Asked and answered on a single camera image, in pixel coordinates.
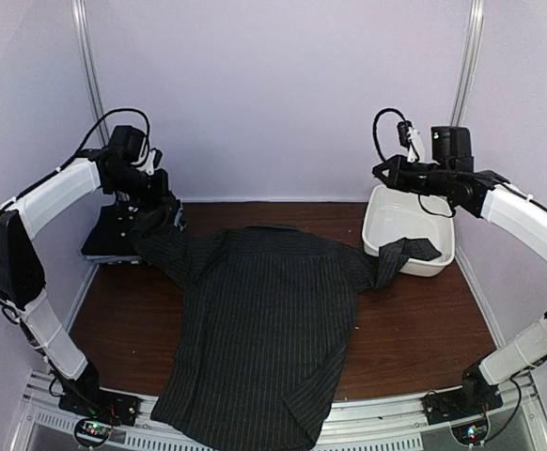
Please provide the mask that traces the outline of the black pinstriped long sleeve shirt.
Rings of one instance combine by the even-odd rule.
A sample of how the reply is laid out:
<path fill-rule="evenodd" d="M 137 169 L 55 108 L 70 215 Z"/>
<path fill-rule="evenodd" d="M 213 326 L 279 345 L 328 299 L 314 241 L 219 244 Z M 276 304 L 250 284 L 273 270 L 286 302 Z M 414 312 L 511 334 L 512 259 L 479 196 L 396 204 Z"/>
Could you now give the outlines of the black pinstriped long sleeve shirt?
<path fill-rule="evenodd" d="M 137 254 L 183 291 L 170 378 L 151 419 L 217 450 L 309 450 L 330 413 L 361 292 L 387 287 L 411 258 L 402 238 L 371 256 L 284 226 L 190 237 L 139 216 Z"/>

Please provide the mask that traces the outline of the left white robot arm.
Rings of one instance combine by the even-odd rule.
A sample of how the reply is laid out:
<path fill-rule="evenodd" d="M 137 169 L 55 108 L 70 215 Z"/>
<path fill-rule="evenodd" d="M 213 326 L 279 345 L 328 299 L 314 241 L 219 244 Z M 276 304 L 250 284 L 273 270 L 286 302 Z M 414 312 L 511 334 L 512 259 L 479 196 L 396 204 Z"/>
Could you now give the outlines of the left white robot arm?
<path fill-rule="evenodd" d="M 184 225 L 183 206 L 160 168 L 162 152 L 148 144 L 148 132 L 131 125 L 113 129 L 100 149 L 82 147 L 61 166 L 0 206 L 0 305 L 19 325 L 33 349 L 68 387 L 72 403 L 88 417 L 102 415 L 108 398 L 96 367 L 77 348 L 54 312 L 45 271 L 33 245 L 40 231 L 88 194 L 128 196 L 125 223 L 138 213 L 165 207 L 165 220 Z"/>

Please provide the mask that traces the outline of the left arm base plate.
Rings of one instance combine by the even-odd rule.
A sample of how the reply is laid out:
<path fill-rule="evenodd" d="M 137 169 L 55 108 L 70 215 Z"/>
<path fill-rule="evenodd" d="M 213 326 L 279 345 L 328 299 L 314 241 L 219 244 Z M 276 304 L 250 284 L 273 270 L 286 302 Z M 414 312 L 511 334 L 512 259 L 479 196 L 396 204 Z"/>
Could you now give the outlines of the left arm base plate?
<path fill-rule="evenodd" d="M 66 387 L 58 401 L 58 408 L 83 417 L 99 420 L 113 426 L 133 427 L 139 411 L 140 399 L 132 395 L 99 389 L 94 394 L 83 394 L 76 388 Z"/>

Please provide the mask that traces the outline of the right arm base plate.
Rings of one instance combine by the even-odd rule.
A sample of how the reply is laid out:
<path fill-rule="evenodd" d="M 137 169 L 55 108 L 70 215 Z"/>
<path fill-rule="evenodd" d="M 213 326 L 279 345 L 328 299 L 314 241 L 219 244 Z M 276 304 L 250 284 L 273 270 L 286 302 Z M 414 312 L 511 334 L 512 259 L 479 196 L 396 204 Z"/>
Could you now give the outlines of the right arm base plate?
<path fill-rule="evenodd" d="M 479 400 L 468 397 L 462 387 L 445 392 L 428 391 L 421 402 L 430 426 L 480 416 L 503 406 L 497 394 Z"/>

